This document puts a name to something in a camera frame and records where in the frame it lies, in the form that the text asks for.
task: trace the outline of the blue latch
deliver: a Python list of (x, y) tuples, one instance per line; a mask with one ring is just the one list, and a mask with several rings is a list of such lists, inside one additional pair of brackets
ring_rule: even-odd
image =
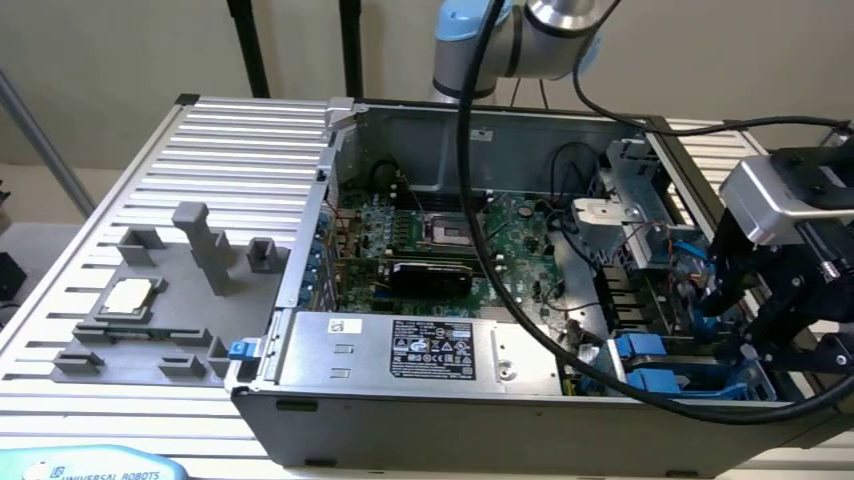
[(711, 400), (743, 400), (747, 398), (748, 385), (736, 383), (723, 390), (695, 391), (683, 390), (677, 375), (672, 370), (657, 370), (653, 368), (640, 368), (632, 372), (626, 379), (629, 385), (648, 392), (662, 393), (680, 398), (707, 398)]
[(703, 260), (708, 260), (707, 252), (704, 252), (704, 250), (700, 247), (696, 247), (689, 242), (687, 242), (684, 240), (677, 240), (676, 242), (673, 242), (673, 246), (674, 246), (674, 248), (680, 248), (680, 249), (685, 250), (688, 253), (695, 255), (697, 258), (700, 258)]
[(258, 344), (256, 342), (239, 341), (233, 343), (229, 349), (229, 360), (254, 360), (257, 347)]
[(670, 370), (640, 368), (628, 375), (626, 379), (629, 380), (629, 385), (648, 392), (681, 393), (677, 376)]
[(629, 358), (636, 355), (668, 355), (661, 335), (628, 333), (616, 340), (616, 343), (621, 358)]

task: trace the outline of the wall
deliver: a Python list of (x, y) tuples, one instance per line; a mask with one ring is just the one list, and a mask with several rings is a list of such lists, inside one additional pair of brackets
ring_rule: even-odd
[[(426, 98), (440, 4), (365, 0), (368, 96)], [(342, 95), (338, 2), (256, 0), (256, 11), (274, 95)], [(586, 91), (614, 110), (683, 118), (847, 117), (853, 16), (849, 0), (626, 1)], [(5, 0), (0, 65), (77, 166), (127, 165), (181, 92), (249, 95), (225, 0)], [(548, 88), (553, 107), (581, 108), (569, 81)], [(505, 81), (500, 103), (510, 90)], [(540, 102), (524, 82), (518, 104)], [(776, 127), (759, 136), (780, 146), (821, 132)], [(0, 145), (0, 162), (38, 162), (3, 115)]]

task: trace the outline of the screw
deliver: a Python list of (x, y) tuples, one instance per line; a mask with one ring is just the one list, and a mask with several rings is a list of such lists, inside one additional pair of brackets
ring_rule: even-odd
[(837, 268), (837, 266), (833, 264), (833, 262), (823, 262), (820, 265), (820, 268), (823, 269), (823, 273), (825, 274), (825, 276), (828, 278), (840, 278), (840, 269)]

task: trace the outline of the power supply label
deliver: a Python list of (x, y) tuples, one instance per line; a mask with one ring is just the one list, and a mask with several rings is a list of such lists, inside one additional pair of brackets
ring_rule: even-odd
[(476, 380), (472, 324), (396, 320), (392, 374), (398, 378)]

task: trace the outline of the white component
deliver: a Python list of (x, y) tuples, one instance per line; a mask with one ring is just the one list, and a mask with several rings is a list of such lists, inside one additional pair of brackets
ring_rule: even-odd
[(134, 313), (143, 307), (151, 295), (151, 280), (126, 278), (113, 287), (105, 307), (109, 313)]

